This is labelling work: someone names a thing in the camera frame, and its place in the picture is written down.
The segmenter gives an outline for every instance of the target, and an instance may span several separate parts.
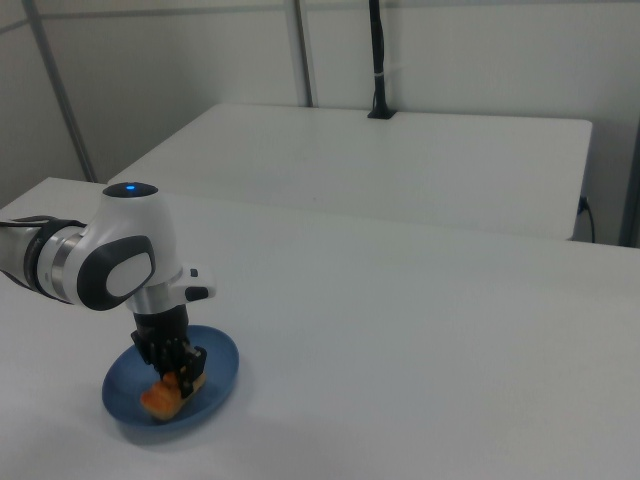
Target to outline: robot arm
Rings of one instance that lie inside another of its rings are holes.
[[[182,396],[191,393],[206,351],[189,343],[185,305],[213,297],[215,285],[209,268],[178,261],[157,188],[107,187],[88,225],[52,217],[0,222],[0,271],[23,287],[92,310],[126,302],[143,360],[160,376],[174,371]]]

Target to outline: white tabletop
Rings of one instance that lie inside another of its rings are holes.
[[[87,221],[100,189],[48,180],[0,215]],[[100,388],[131,314],[0,278],[0,478],[637,478],[637,251],[168,202],[215,269],[189,311],[236,341],[234,392],[195,430],[121,429]]]
[[[567,239],[590,135],[580,120],[218,105],[109,183]]]

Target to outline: orange food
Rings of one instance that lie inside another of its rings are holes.
[[[154,383],[149,390],[140,395],[140,403],[147,412],[158,420],[171,420],[184,404],[200,390],[206,378],[204,373],[196,378],[193,382],[193,393],[187,398],[182,398],[176,374],[166,373],[162,380]]]

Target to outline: white wall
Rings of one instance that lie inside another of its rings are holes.
[[[304,94],[282,0],[37,5],[100,181],[216,103],[298,105]]]
[[[592,121],[585,192],[598,241],[618,242],[640,117],[640,3],[413,6],[382,17],[397,108]],[[306,0],[305,22],[317,104],[370,109],[367,2]],[[588,222],[576,233],[588,238]]]
[[[83,178],[31,30],[12,28],[24,19],[0,1],[0,207],[49,176]]]

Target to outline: blue plate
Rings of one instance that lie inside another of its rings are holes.
[[[238,373],[235,343],[220,330],[203,325],[190,325],[187,334],[192,345],[207,351],[204,386],[173,419],[155,420],[140,405],[140,394],[159,377],[151,365],[142,361],[136,348],[131,347],[114,362],[102,384],[102,402],[113,418],[134,428],[176,430],[198,424],[224,402]]]

